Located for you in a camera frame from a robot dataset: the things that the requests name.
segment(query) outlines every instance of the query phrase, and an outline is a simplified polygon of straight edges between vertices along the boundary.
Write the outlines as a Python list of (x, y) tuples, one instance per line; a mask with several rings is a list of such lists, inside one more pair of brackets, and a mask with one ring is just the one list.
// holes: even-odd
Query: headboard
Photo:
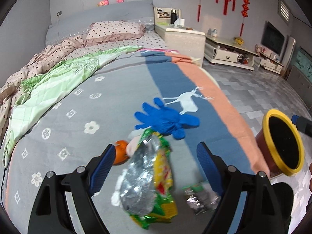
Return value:
[(57, 44), (71, 36), (87, 34), (92, 23), (100, 21), (129, 21), (146, 25), (146, 30), (154, 30), (154, 10), (152, 0), (114, 3), (78, 12), (49, 26), (46, 46)]

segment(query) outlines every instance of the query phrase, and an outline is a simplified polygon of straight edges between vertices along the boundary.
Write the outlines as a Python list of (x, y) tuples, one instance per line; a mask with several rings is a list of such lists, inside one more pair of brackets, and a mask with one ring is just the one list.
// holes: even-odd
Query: tiled floor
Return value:
[[(232, 105), (248, 123), (254, 135), (261, 130), (262, 118), (270, 109), (278, 109), (291, 118), (293, 114), (311, 119), (308, 110), (296, 92), (279, 75), (255, 68), (251, 72), (226, 65), (209, 65), (204, 61), (206, 69), (219, 83)], [(286, 182), (294, 190), (294, 205), (290, 233), (295, 229), (305, 214), (311, 192), (309, 182), (311, 174), (308, 166), (312, 162), (312, 138), (301, 134), (305, 147), (305, 163), (303, 169), (294, 177), (285, 175), (272, 180)]]

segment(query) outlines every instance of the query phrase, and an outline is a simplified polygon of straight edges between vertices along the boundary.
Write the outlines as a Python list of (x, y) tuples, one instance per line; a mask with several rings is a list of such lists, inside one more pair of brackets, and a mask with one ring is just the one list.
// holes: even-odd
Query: brown flower pot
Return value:
[(304, 147), (295, 125), (282, 112), (270, 110), (263, 117), (256, 136), (258, 147), (269, 166), (270, 176), (297, 174), (303, 166)]

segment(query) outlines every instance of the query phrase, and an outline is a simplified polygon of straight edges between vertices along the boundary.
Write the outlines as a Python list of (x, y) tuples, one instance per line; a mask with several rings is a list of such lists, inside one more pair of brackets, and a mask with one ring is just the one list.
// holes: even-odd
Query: snack wrapper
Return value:
[(195, 215), (215, 210), (221, 200), (221, 197), (212, 190), (208, 181), (183, 189), (186, 203)]
[(169, 156), (167, 140), (146, 129), (121, 184), (123, 209), (144, 229), (154, 222), (171, 222), (177, 215), (177, 206), (170, 194), (173, 179)]

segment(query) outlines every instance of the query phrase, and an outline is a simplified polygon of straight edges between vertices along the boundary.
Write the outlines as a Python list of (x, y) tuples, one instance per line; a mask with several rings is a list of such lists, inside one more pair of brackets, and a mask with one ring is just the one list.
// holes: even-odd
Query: deer pattern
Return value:
[(192, 90), (192, 91), (190, 91), (190, 92), (184, 92), (184, 93), (182, 93), (180, 96), (178, 96), (178, 97), (165, 97), (165, 98), (163, 98), (163, 100), (169, 100), (169, 99), (175, 99), (174, 101), (172, 101), (172, 102), (169, 102), (169, 103), (165, 103), (166, 105), (169, 105), (169, 104), (172, 104), (172, 103), (177, 103), (177, 102), (180, 102), (180, 104), (181, 104), (181, 107), (182, 107), (182, 111), (180, 112), (180, 114), (182, 115), (182, 114), (185, 114), (186, 112), (190, 112), (190, 113), (194, 113), (194, 112), (196, 112), (197, 110), (198, 110), (198, 107), (197, 107), (197, 105), (194, 103), (194, 101), (193, 101), (193, 99), (192, 99), (192, 96), (194, 96), (194, 97), (200, 97), (200, 98), (202, 98), (202, 99), (205, 99), (205, 100), (212, 100), (212, 99), (214, 99), (214, 98), (212, 98), (212, 97), (203, 97), (202, 95), (199, 95), (199, 94), (197, 94), (196, 92), (198, 91), (198, 90), (203, 90), (204, 88), (203, 87), (196, 87), (194, 90)]

